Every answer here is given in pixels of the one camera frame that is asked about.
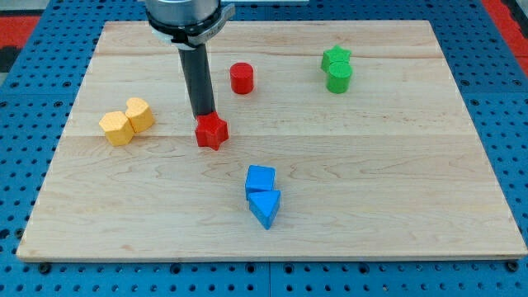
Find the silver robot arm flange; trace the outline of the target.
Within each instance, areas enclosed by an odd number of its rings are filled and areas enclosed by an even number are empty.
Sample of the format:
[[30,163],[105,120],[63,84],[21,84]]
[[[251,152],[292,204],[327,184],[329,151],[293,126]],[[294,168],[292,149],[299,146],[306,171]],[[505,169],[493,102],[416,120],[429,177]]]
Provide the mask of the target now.
[[218,35],[236,9],[220,0],[145,0],[145,11],[161,41],[194,50]]

